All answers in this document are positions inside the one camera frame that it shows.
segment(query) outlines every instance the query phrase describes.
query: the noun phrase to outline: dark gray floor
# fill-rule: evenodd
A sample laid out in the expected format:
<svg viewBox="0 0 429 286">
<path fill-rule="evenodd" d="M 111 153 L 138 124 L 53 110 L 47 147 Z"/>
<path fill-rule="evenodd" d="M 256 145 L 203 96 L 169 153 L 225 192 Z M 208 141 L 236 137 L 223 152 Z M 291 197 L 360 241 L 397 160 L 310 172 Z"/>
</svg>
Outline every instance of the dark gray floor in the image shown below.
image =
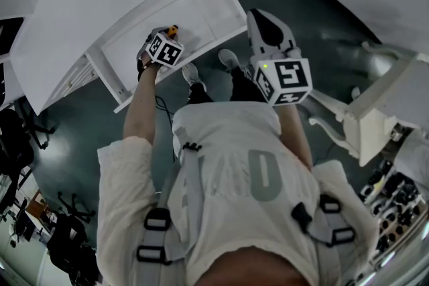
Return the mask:
<svg viewBox="0 0 429 286">
<path fill-rule="evenodd" d="M 370 57 L 357 49 L 360 41 L 368 40 L 351 18 L 324 0 L 239 0 L 244 10 L 258 7 L 285 21 L 294 32 L 302 55 L 310 59 L 314 87 L 339 100 L 350 102 L 352 86 L 365 88 L 370 84 Z M 232 49 L 240 61 L 248 63 L 251 49 L 247 35 L 228 41 L 222 48 Z M 200 74 L 214 100 L 231 96 L 231 77 L 217 60 L 217 50 L 196 61 Z M 177 72 L 157 85 L 170 111 L 176 112 L 186 103 L 188 85 Z M 57 191 L 70 200 L 77 193 L 90 209 L 97 209 L 99 165 L 97 149 L 121 138 L 125 111 L 113 113 L 115 101 L 100 80 L 96 80 L 52 105 L 43 115 L 58 126 L 50 137 L 49 147 L 36 156 L 34 175 L 42 193 L 52 207 L 58 206 Z M 333 116 L 309 98 L 299 106 L 313 158 L 339 159 L 343 162 L 349 181 L 358 190 L 367 180 L 377 161 L 364 169 L 357 160 L 337 146 L 319 127 L 310 127 L 306 119 L 312 114 L 326 118 L 341 129 Z M 157 113 L 157 133 L 152 170 L 156 188 L 172 162 L 172 134 L 164 112 Z M 97 221 L 86 226 L 90 241 L 95 244 Z"/>
</svg>

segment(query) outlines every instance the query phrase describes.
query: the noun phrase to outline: white cabinet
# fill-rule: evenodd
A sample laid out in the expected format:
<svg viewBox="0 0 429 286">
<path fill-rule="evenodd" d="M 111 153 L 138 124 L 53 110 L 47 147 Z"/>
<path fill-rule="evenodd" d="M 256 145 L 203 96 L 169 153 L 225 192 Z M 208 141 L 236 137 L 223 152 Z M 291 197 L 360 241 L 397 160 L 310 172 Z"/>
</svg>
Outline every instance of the white cabinet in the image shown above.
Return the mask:
<svg viewBox="0 0 429 286">
<path fill-rule="evenodd" d="M 61 98 L 68 96 L 78 88 L 88 84 L 98 78 L 93 65 L 83 56 L 71 67 L 64 79 L 58 84 L 58 87 L 52 93 L 48 104 L 51 105 Z"/>
</svg>

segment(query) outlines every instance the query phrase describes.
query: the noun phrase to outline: shoulder strap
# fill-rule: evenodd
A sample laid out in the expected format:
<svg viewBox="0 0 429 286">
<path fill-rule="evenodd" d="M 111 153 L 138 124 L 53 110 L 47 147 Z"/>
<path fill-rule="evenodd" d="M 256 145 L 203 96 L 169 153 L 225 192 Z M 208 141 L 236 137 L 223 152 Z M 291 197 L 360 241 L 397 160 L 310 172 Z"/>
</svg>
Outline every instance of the shoulder strap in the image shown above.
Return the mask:
<svg viewBox="0 0 429 286">
<path fill-rule="evenodd" d="M 359 256 L 359 247 L 356 245 L 355 230 L 341 214 L 340 202 L 322 194 L 313 218 L 303 203 L 292 210 L 292 218 L 298 222 L 302 232 L 314 241 L 320 285 L 350 285 L 358 272 L 355 261 Z"/>
<path fill-rule="evenodd" d="M 182 145 L 183 164 L 178 158 L 169 172 L 156 208 L 145 218 L 143 244 L 137 249 L 139 268 L 138 281 L 143 285 L 184 285 L 183 258 L 196 244 L 202 221 L 204 204 L 201 175 L 198 168 L 200 145 L 191 143 L 183 128 L 175 132 Z M 188 196 L 189 241 L 181 242 L 177 230 L 171 225 L 168 198 L 180 171 L 186 173 L 186 194 Z"/>
</svg>

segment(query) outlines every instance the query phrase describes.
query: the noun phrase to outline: white sneaker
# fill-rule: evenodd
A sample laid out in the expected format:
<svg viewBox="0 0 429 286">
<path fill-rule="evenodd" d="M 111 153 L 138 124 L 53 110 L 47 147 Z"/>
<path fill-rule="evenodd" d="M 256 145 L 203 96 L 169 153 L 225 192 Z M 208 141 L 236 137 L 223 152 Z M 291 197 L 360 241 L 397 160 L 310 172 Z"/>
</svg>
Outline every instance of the white sneaker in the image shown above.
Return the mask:
<svg viewBox="0 0 429 286">
<path fill-rule="evenodd" d="M 217 56 L 219 57 L 219 60 L 222 62 L 222 64 L 228 68 L 229 72 L 236 67 L 240 67 L 240 62 L 237 58 L 237 55 L 228 49 L 219 50 Z"/>
<path fill-rule="evenodd" d="M 204 90 L 206 90 L 206 85 L 201 80 L 200 75 L 198 74 L 198 69 L 192 62 L 182 67 L 182 74 L 186 82 L 189 83 L 189 86 L 192 86 L 193 84 L 202 84 L 204 86 Z"/>
</svg>

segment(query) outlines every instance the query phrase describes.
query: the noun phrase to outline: black pants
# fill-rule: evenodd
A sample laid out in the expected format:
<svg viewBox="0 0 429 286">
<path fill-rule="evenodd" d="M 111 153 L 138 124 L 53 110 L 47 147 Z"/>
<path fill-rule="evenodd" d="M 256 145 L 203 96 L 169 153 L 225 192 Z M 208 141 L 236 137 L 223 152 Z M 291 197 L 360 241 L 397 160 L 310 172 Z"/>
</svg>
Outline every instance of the black pants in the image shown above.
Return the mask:
<svg viewBox="0 0 429 286">
<path fill-rule="evenodd" d="M 266 102 L 261 91 L 240 67 L 232 70 L 233 95 L 231 101 L 259 101 Z M 201 104 L 202 102 L 213 102 L 212 98 L 204 91 L 202 84 L 193 84 L 190 87 L 188 104 Z"/>
</svg>

